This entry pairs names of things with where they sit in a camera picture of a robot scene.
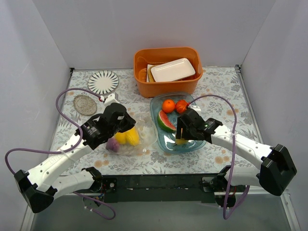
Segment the yellow pear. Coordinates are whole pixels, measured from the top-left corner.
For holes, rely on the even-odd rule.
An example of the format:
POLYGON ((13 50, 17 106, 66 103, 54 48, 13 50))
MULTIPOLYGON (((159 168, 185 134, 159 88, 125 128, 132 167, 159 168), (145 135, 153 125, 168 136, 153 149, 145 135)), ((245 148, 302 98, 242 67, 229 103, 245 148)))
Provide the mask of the yellow pear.
POLYGON ((184 138, 181 139, 175 139, 175 144, 176 145, 185 145, 188 143, 188 140, 185 140, 184 138))

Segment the purple sweet potato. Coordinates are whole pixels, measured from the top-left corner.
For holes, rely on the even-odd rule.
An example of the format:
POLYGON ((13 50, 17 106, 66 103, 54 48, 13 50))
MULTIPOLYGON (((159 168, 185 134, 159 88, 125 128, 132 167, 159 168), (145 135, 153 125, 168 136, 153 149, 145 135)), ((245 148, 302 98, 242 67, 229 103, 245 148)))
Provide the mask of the purple sweet potato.
POLYGON ((120 149, 120 144, 115 138, 110 138, 106 143, 106 149, 117 153, 120 149))

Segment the yellow lemon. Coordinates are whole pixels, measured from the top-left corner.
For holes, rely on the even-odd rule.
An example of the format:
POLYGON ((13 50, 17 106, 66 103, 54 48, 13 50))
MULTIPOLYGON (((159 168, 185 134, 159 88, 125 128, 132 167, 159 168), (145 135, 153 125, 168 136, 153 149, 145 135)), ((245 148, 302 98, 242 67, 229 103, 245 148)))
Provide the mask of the yellow lemon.
POLYGON ((116 139, 117 142, 118 142, 119 144, 121 144, 121 145, 124 145, 124 144, 127 143, 127 138, 126 138, 126 133, 125 133, 125 132, 123 132, 123 133, 118 132, 118 133, 116 133, 116 134, 113 136, 113 138, 116 139))

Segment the yellow mango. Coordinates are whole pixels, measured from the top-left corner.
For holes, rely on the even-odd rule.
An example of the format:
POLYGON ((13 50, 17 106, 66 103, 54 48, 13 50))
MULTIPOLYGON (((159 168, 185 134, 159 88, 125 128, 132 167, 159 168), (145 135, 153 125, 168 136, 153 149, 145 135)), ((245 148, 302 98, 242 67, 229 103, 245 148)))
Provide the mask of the yellow mango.
POLYGON ((140 143, 138 131, 135 127, 126 132, 126 140, 131 146, 137 146, 140 143))

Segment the clear zip top bag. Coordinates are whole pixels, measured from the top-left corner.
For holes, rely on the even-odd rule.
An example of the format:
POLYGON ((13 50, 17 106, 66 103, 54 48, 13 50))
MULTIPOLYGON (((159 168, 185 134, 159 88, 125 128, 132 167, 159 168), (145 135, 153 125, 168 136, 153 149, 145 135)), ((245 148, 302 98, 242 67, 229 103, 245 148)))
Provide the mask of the clear zip top bag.
POLYGON ((120 144, 120 149, 117 153, 111 152, 110 154, 117 154, 123 156, 135 156, 141 155, 154 144, 158 139, 158 133, 154 122, 152 121, 150 115, 148 113, 140 113, 131 115, 132 118, 135 119, 136 124, 135 128, 138 131, 140 143, 137 146, 131 146, 128 142, 124 145, 120 144))

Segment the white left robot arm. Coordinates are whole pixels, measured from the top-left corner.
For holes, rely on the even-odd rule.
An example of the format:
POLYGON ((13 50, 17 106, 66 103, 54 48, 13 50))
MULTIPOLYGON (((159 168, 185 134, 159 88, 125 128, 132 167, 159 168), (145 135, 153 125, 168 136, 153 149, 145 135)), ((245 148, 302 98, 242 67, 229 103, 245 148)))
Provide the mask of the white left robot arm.
POLYGON ((39 213, 66 194, 90 190, 95 193, 103 186, 103 176, 94 167, 69 176, 62 174, 77 160, 106 143, 118 132, 132 129, 136 121, 125 106, 111 103, 102 114, 96 114, 77 129, 70 139, 36 167, 14 174, 18 189, 33 213, 39 213))

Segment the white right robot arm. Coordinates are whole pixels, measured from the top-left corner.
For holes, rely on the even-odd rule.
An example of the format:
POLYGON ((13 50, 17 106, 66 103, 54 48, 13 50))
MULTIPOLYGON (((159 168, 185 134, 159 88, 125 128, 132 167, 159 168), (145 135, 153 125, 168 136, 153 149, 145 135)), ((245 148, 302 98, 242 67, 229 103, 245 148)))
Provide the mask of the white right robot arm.
POLYGON ((297 174, 297 169, 285 146, 277 144, 272 147, 235 134, 216 119, 203 120, 191 108, 178 117, 176 138, 206 141, 223 147, 234 151, 254 166, 251 170, 223 168, 218 175, 218 187, 223 191, 229 191, 237 185, 250 185, 280 196, 297 174))

